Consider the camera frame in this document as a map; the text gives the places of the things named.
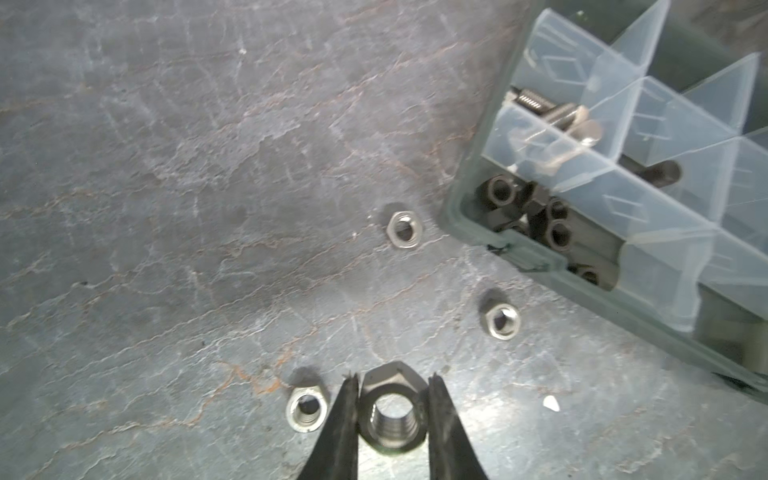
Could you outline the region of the black bolt upright in box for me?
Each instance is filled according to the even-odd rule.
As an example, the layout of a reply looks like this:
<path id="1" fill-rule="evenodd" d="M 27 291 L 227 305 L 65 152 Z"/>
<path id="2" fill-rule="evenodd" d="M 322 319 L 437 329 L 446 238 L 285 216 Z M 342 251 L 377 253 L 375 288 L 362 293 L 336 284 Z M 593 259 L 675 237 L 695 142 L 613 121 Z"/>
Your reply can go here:
<path id="1" fill-rule="evenodd" d="M 682 177 L 682 167 L 675 160 L 665 160 L 651 166 L 638 168 L 633 173 L 655 188 L 674 185 Z"/>

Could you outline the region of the silver bolt under others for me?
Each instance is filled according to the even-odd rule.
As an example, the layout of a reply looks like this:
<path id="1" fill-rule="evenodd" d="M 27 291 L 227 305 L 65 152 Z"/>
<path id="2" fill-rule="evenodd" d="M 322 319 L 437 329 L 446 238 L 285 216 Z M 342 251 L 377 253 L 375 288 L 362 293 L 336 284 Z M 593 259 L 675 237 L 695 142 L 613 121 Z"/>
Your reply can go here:
<path id="1" fill-rule="evenodd" d="M 530 89 L 519 89 L 517 87 L 511 87 L 509 92 L 511 99 L 515 103 L 525 107 L 537 115 L 547 113 L 556 106 L 556 104 L 551 100 Z"/>

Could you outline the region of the black silver screw left centre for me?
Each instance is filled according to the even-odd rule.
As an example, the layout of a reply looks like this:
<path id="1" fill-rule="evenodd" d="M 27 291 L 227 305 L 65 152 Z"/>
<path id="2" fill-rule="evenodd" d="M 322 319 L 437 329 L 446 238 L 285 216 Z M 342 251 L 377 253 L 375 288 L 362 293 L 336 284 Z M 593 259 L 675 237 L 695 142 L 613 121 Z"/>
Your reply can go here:
<path id="1" fill-rule="evenodd" d="M 319 385 L 294 388 L 285 409 L 288 425 L 298 433 L 318 430 L 328 412 L 328 399 Z"/>

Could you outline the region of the silver bolt standing upright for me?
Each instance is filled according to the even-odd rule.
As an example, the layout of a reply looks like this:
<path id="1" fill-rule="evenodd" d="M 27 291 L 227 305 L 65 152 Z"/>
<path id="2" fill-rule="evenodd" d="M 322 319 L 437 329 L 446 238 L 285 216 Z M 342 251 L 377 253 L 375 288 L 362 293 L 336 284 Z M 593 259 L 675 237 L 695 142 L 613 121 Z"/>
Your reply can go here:
<path id="1" fill-rule="evenodd" d="M 590 117 L 587 107 L 579 105 L 575 110 L 573 122 L 565 132 L 581 145 L 595 147 L 603 138 L 604 128 L 598 120 Z"/>

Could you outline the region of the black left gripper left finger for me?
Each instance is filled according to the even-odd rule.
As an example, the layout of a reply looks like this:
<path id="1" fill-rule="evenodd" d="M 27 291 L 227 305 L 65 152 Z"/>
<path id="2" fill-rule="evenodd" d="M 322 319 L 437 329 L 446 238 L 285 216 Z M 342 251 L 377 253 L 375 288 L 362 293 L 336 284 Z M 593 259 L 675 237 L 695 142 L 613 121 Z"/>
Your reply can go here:
<path id="1" fill-rule="evenodd" d="M 298 480 L 358 478 L 359 375 L 347 377 Z"/>

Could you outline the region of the grey compartment organizer box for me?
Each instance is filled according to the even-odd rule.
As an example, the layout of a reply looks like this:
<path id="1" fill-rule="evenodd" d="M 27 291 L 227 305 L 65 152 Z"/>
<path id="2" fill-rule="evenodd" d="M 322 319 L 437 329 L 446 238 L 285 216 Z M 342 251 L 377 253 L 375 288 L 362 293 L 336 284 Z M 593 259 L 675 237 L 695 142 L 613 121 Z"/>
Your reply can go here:
<path id="1" fill-rule="evenodd" d="M 556 106 L 511 99 L 530 89 Z M 565 130 L 579 105 L 603 128 L 586 147 Z M 633 171 L 682 167 L 655 188 Z M 489 178 L 514 179 L 490 209 Z M 493 232 L 486 214 L 525 215 L 528 185 L 570 205 L 573 242 Z M 667 1 L 537 1 L 444 201 L 441 227 L 670 355 L 767 399 L 767 54 L 739 55 Z M 593 285 L 576 265 L 601 272 Z"/>

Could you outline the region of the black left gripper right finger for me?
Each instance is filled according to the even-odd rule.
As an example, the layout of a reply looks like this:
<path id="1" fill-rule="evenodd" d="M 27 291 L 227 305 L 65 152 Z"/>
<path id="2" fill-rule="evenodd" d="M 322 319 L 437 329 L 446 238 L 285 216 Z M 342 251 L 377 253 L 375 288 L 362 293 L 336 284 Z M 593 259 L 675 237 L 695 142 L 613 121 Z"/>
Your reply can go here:
<path id="1" fill-rule="evenodd" d="M 428 456 L 432 480 L 487 480 L 443 378 L 434 374 L 427 394 Z"/>

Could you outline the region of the silver hex nut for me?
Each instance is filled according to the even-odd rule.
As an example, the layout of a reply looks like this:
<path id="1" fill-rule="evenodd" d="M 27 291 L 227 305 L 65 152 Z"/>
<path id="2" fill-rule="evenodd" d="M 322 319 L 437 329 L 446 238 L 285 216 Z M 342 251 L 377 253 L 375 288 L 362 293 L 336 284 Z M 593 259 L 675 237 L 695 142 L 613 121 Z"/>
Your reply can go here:
<path id="1" fill-rule="evenodd" d="M 522 319 L 516 307 L 509 303 L 495 303 L 483 314 L 488 334 L 497 340 L 509 341 L 521 330 Z"/>

